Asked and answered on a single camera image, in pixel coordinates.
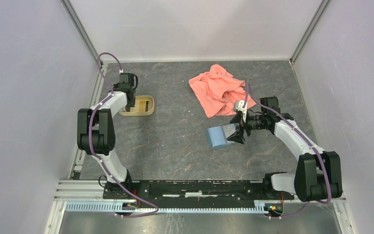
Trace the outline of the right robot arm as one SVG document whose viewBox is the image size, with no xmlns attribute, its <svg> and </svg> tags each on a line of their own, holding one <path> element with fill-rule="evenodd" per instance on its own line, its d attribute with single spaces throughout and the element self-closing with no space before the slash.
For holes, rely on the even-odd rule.
<svg viewBox="0 0 374 234">
<path fill-rule="evenodd" d="M 261 112 L 250 115 L 245 100 L 236 101 L 231 120 L 236 130 L 228 141 L 244 144 L 244 135 L 255 130 L 268 130 L 280 139 L 297 160 L 295 173 L 267 173 L 262 194 L 268 199 L 281 192 L 296 195 L 301 201 L 330 202 L 343 194 L 341 161 L 335 151 L 326 151 L 315 144 L 288 113 L 281 113 L 277 97 L 261 98 Z"/>
</svg>

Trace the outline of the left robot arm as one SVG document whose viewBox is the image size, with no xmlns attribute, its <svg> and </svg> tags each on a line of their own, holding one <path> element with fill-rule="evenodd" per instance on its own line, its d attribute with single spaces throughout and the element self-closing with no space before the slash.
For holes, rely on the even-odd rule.
<svg viewBox="0 0 374 234">
<path fill-rule="evenodd" d="M 122 165 L 115 150 L 116 136 L 113 117 L 123 108 L 135 106 L 138 76 L 119 74 L 119 82 L 98 104 L 82 108 L 77 113 L 77 146 L 92 156 L 102 168 L 106 180 L 116 184 L 115 192 L 121 198 L 133 194 L 129 171 Z"/>
</svg>

